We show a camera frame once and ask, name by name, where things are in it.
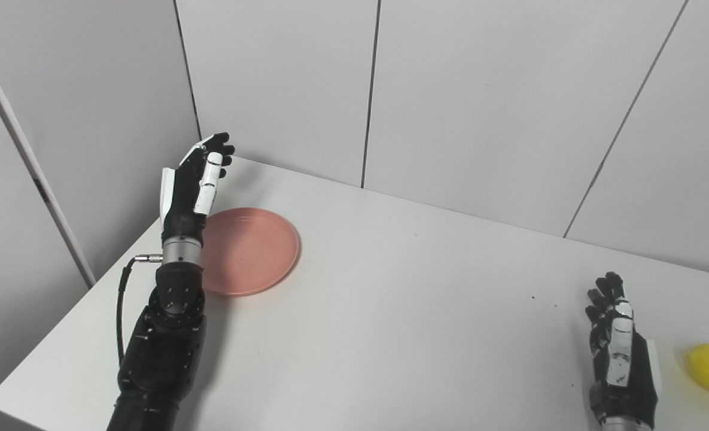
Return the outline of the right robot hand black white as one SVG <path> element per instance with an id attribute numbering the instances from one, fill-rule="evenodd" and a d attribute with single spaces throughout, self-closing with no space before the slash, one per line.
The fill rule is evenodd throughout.
<path id="1" fill-rule="evenodd" d="M 607 272 L 587 297 L 594 379 L 588 401 L 596 421 L 603 430 L 655 429 L 657 366 L 649 342 L 636 328 L 624 281 Z"/>

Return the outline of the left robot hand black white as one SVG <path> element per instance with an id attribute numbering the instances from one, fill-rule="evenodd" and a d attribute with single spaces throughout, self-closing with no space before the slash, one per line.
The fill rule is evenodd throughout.
<path id="1" fill-rule="evenodd" d="M 163 169 L 160 188 L 161 242 L 203 240 L 206 218 L 236 151 L 229 133 L 215 133 L 194 144 L 177 168 Z"/>

